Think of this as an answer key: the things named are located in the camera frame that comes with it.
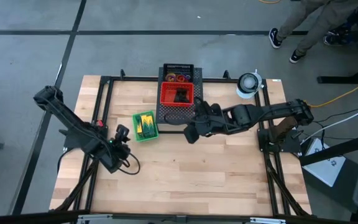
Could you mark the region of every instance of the shoe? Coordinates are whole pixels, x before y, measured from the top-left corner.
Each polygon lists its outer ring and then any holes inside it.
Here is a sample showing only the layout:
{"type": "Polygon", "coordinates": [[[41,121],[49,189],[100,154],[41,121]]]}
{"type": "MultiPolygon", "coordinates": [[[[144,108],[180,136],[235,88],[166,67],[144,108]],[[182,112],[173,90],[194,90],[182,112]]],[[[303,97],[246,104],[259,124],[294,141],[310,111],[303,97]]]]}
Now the shoe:
{"type": "Polygon", "coordinates": [[[326,35],[345,35],[348,34],[349,32],[350,32],[349,28],[347,28],[346,26],[340,26],[338,28],[328,31],[326,35]]]}
{"type": "Polygon", "coordinates": [[[346,35],[326,35],[323,37],[323,42],[328,46],[345,46],[349,44],[346,35]]]}
{"type": "Polygon", "coordinates": [[[268,33],[268,38],[270,39],[270,43],[272,44],[274,49],[279,49],[281,47],[282,41],[277,40],[277,28],[273,28],[268,33]]]}
{"type": "Polygon", "coordinates": [[[299,59],[301,59],[305,56],[305,55],[297,56],[295,52],[296,52],[296,50],[293,51],[292,56],[290,57],[291,63],[298,63],[299,59]]]}

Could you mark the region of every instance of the gray floor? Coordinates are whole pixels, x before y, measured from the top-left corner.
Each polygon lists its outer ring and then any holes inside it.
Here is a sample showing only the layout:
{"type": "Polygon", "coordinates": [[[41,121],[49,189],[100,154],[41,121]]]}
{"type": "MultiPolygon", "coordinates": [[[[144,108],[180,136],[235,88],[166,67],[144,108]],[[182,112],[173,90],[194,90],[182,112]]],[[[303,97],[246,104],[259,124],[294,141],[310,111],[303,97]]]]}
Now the gray floor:
{"type": "MultiPolygon", "coordinates": [[[[262,4],[256,0],[231,1],[88,1],[80,30],[269,30],[279,26],[297,2],[262,4]]],[[[72,28],[80,0],[20,3],[0,0],[0,29],[72,28]]],[[[299,27],[307,30],[318,14],[299,27]]],[[[83,75],[156,76],[163,63],[192,63],[205,77],[232,77],[258,69],[264,78],[281,78],[286,98],[318,104],[354,85],[319,85],[318,75],[350,75],[358,71],[358,48],[327,47],[319,43],[296,65],[288,62],[301,37],[290,37],[280,50],[264,36],[129,35],[77,36],[65,72],[65,103],[74,108],[83,75]]],[[[11,204],[42,112],[32,96],[53,84],[68,36],[0,36],[0,215],[11,204]]],[[[358,91],[330,106],[315,109],[316,119],[358,107],[358,91]]],[[[62,153],[62,125],[52,118],[30,186],[24,212],[47,211],[62,153]]],[[[307,133],[317,126],[305,127],[307,133]]],[[[358,137],[358,118],[333,127],[327,136],[358,137]]],[[[341,141],[327,139],[330,145],[341,141]]],[[[358,152],[347,155],[358,162],[358,152]]],[[[319,217],[347,220],[350,212],[308,187],[311,208],[319,217]]]]}

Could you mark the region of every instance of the wooden plank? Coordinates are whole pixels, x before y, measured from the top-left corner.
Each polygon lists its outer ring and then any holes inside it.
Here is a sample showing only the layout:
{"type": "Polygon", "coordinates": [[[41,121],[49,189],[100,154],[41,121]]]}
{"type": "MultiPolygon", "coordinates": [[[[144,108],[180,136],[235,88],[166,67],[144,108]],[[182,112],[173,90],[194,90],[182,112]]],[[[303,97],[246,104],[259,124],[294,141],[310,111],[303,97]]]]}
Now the wooden plank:
{"type": "MultiPolygon", "coordinates": [[[[99,79],[100,76],[83,78],[75,113],[85,121],[92,117],[99,79]]],[[[282,84],[272,80],[267,80],[267,84],[271,103],[284,102],[282,84]]],[[[233,83],[205,83],[204,98],[211,104],[219,103],[222,108],[254,103],[239,98],[235,89],[233,83]]],[[[140,160],[141,171],[135,176],[122,172],[110,174],[100,165],[92,212],[271,215],[256,126],[232,136],[201,137],[196,144],[188,144],[181,134],[161,134],[152,141],[134,141],[132,114],[155,111],[156,102],[157,82],[114,82],[107,122],[109,136],[114,136],[117,124],[130,129],[132,140],[128,145],[140,160]]],[[[82,158],[83,153],[77,150],[62,159],[50,208],[59,206],[73,190],[82,158]]],[[[129,162],[128,171],[136,171],[133,158],[129,162]]],[[[301,206],[310,211],[299,162],[292,155],[282,155],[282,164],[288,188],[301,206]]],[[[87,186],[81,200],[82,208],[87,186]]]]}

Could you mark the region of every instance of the white cable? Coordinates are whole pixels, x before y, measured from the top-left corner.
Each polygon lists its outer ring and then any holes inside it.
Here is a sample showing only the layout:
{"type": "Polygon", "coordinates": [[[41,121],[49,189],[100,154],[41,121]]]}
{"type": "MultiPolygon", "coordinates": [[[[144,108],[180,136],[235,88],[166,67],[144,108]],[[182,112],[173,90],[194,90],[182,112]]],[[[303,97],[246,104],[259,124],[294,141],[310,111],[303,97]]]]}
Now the white cable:
{"type": "Polygon", "coordinates": [[[350,120],[350,119],[352,119],[352,118],[354,118],[354,117],[356,117],[356,116],[358,116],[358,113],[356,113],[356,114],[354,114],[354,115],[352,115],[352,116],[350,116],[350,117],[348,117],[348,118],[346,118],[346,119],[343,119],[342,121],[338,121],[338,122],[336,122],[336,123],[330,124],[329,126],[326,126],[326,127],[324,127],[324,128],[321,128],[320,130],[316,131],[316,132],[313,133],[312,135],[310,135],[310,136],[308,136],[307,138],[305,138],[305,140],[303,140],[303,141],[301,142],[301,144],[303,144],[305,141],[309,140],[309,138],[311,138],[311,137],[315,136],[316,134],[318,134],[320,131],[325,130],[325,129],[327,129],[327,128],[330,128],[330,127],[332,127],[332,126],[335,126],[335,125],[337,125],[337,124],[340,124],[340,123],[342,123],[342,122],[345,122],[345,121],[347,121],[347,120],[350,120]]]}

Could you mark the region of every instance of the black plastic crate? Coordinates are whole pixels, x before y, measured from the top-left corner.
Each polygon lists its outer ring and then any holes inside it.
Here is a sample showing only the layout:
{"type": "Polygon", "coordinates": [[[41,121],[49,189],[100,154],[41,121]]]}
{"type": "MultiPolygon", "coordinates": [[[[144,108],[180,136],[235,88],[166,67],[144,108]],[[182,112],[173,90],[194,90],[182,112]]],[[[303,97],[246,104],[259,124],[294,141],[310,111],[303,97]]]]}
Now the black plastic crate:
{"type": "MultiPolygon", "coordinates": [[[[190,118],[194,116],[195,106],[194,104],[188,108],[181,108],[176,106],[164,106],[160,103],[161,98],[161,86],[162,82],[164,82],[163,78],[163,67],[160,67],[158,70],[158,90],[157,90],[157,109],[155,115],[155,122],[158,125],[158,129],[162,131],[166,131],[164,127],[160,125],[167,124],[164,120],[164,116],[167,115],[167,119],[173,123],[185,123],[190,118]]],[[[203,99],[203,70],[201,68],[194,68],[194,96],[197,96],[200,99],[203,99]]]]}
{"type": "Polygon", "coordinates": [[[163,82],[167,81],[166,77],[169,73],[189,75],[189,82],[193,82],[194,65],[165,63],[163,66],[163,82]]]}

